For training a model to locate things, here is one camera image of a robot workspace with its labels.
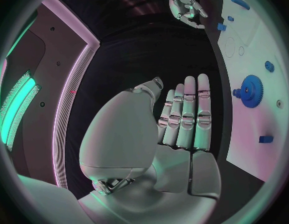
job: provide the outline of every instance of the pink light strip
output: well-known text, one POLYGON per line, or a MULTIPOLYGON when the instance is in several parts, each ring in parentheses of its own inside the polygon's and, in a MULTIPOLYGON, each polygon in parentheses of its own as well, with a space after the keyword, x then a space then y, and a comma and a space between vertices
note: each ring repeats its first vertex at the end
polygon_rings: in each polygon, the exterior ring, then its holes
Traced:
POLYGON ((64 93, 65 93, 65 90, 68 86, 68 82, 70 80, 70 77, 72 76, 72 72, 75 70, 76 68, 76 65, 78 64, 81 56, 84 54, 85 50, 88 48, 88 45, 83 49, 83 51, 81 52, 81 54, 79 55, 78 59, 76 60, 74 66, 72 67, 72 70, 67 78, 67 81, 65 82, 65 85, 63 87, 63 90, 61 92, 61 95, 60 95, 60 98, 59 98, 59 102, 58 102, 58 106, 57 106, 57 111, 56 111, 56 114, 55 114, 55 120, 54 120, 54 127, 53 127, 53 139, 52 139, 52 157, 53 157, 53 167, 54 167, 54 175, 55 175, 55 181, 56 181, 56 184, 58 187, 60 187, 60 184, 59 184, 59 179, 58 179, 58 176, 57 176, 57 173, 56 173, 56 167, 55 167, 55 130, 56 130, 56 123, 57 123, 57 117, 58 117, 58 114, 59 114, 59 109, 60 109, 60 103, 63 99, 63 96, 64 96, 64 93))

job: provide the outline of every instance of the blue plastic part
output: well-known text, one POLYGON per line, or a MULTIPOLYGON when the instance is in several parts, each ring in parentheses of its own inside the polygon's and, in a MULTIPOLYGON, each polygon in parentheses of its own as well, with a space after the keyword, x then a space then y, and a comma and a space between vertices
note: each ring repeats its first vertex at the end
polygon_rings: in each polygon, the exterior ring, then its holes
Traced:
POLYGON ((236 98, 241 98, 241 89, 234 89, 232 92, 233 96, 235 96, 236 98))
POLYGON ((275 70, 274 65, 269 61, 266 61, 265 67, 269 72, 274 72, 274 70, 275 70))
POLYGON ((273 136, 260 136, 259 142, 260 143, 272 143, 274 140, 273 136))
POLYGON ((263 98, 264 87, 261 80, 254 75, 247 76, 241 87, 241 100, 248 108, 258 106, 263 98))
POLYGON ((222 23, 218 23, 217 29, 218 29, 219 31, 225 31, 225 30, 226 30, 226 26, 223 25, 222 23))
POLYGON ((250 10, 250 6, 243 0, 231 0, 232 2, 239 4, 240 6, 244 7, 247 10, 250 10))

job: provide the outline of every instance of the blue gear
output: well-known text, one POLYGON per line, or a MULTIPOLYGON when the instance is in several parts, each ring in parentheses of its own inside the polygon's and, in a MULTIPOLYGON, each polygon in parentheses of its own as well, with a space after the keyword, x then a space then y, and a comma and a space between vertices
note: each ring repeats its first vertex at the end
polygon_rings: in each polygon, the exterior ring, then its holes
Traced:
POLYGON ((241 87, 241 100, 248 108, 258 106, 263 98, 264 87, 261 80, 254 75, 247 76, 241 87))

